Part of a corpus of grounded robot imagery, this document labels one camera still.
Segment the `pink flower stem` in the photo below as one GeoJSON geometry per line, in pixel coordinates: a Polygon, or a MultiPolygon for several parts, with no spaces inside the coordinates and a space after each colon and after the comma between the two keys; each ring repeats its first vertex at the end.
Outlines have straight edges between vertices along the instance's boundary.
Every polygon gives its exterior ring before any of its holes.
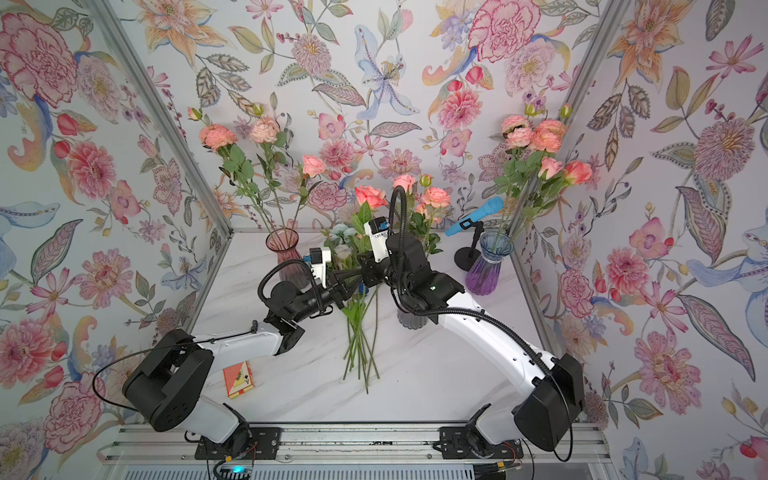
{"type": "MultiPolygon", "coordinates": [[[[280,219],[279,227],[286,228],[286,220],[283,215],[277,192],[279,182],[274,178],[275,167],[278,164],[276,145],[278,142],[278,135],[281,133],[280,126],[273,116],[270,116],[265,112],[265,109],[261,104],[254,103],[247,108],[247,112],[252,116],[248,139],[262,150],[262,152],[258,154],[258,159],[262,167],[264,180],[278,211],[280,219]]],[[[278,224],[275,223],[272,230],[278,229],[279,227],[278,224]]]]}
{"type": "Polygon", "coordinates": [[[411,195],[414,200],[409,231],[421,242],[427,256],[441,252],[439,235],[435,232],[451,206],[450,194],[433,185],[433,177],[422,174],[411,195]]]}
{"type": "Polygon", "coordinates": [[[253,163],[238,145],[238,136],[228,127],[214,123],[201,108],[189,107],[188,118],[203,125],[199,139],[201,145],[220,158],[219,170],[235,189],[236,197],[245,198],[260,218],[264,228],[271,232],[274,224],[265,212],[261,190],[254,181],[253,163]]]}
{"type": "Polygon", "coordinates": [[[571,105],[565,103],[560,108],[557,118],[540,122],[534,129],[529,148],[537,152],[557,154],[568,131],[565,121],[572,116],[572,112],[571,105]]]}
{"type": "Polygon", "coordinates": [[[536,131],[533,120],[537,113],[535,105],[528,104],[523,114],[511,115],[502,121],[501,134],[505,153],[510,159],[503,166],[503,175],[496,180],[503,203],[498,229],[492,243],[493,252],[497,251],[501,236],[508,228],[512,217],[508,204],[520,195],[527,181],[528,167],[525,165],[525,160],[530,153],[530,145],[536,131]]]}
{"type": "Polygon", "coordinates": [[[529,225],[549,212],[567,187],[563,164],[552,157],[541,157],[527,169],[519,197],[520,222],[529,225]]]}
{"type": "Polygon", "coordinates": [[[589,164],[574,160],[563,165],[554,158],[545,157],[541,162],[537,183],[526,205],[526,217],[533,221],[547,214],[555,207],[566,189],[586,183],[592,175],[592,167],[589,164]]]}

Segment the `pink rose stem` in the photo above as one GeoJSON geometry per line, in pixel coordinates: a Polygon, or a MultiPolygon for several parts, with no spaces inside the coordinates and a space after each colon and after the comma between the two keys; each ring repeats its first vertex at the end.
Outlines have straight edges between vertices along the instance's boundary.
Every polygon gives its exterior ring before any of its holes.
{"type": "Polygon", "coordinates": [[[327,167],[325,162],[313,155],[305,155],[302,158],[302,164],[300,167],[300,183],[298,187],[298,202],[296,210],[293,215],[293,222],[298,221],[298,216],[301,210],[306,206],[309,200],[309,196],[314,186],[311,184],[311,180],[321,176],[325,173],[327,167]]]}
{"type": "Polygon", "coordinates": [[[393,181],[393,187],[401,187],[407,197],[407,205],[413,207],[416,202],[418,190],[418,178],[410,174],[403,174],[396,177],[393,181]]]}

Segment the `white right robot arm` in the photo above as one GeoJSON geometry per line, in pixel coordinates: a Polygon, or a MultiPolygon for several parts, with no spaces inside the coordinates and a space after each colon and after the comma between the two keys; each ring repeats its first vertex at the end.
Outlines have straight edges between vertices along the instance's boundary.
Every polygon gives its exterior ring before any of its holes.
{"type": "Polygon", "coordinates": [[[450,275],[434,270],[421,242],[406,226],[407,196],[396,187],[387,217],[368,222],[365,234],[373,257],[363,263],[367,286],[385,284],[402,312],[425,317],[457,335],[490,361],[514,387],[510,399],[482,407],[470,420],[468,435],[482,450],[508,440],[523,440],[554,452],[561,440],[573,441],[573,425],[584,407],[582,365],[571,355],[542,350],[492,317],[450,275]]]}

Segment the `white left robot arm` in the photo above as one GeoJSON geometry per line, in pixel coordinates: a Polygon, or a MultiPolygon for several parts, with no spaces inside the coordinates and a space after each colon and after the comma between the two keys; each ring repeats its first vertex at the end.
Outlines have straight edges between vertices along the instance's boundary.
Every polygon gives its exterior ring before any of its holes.
{"type": "Polygon", "coordinates": [[[304,334],[301,321],[342,308],[360,285],[374,285],[388,253],[368,252],[352,270],[328,270],[330,251],[313,248],[309,256],[272,268],[257,288],[266,306],[263,321],[242,332],[197,339],[174,329],[151,349],[134,353],[139,365],[121,384],[126,406],[157,432],[176,427],[223,444],[245,433],[248,423],[224,403],[203,394],[208,379],[258,357],[284,354],[304,334]]]}

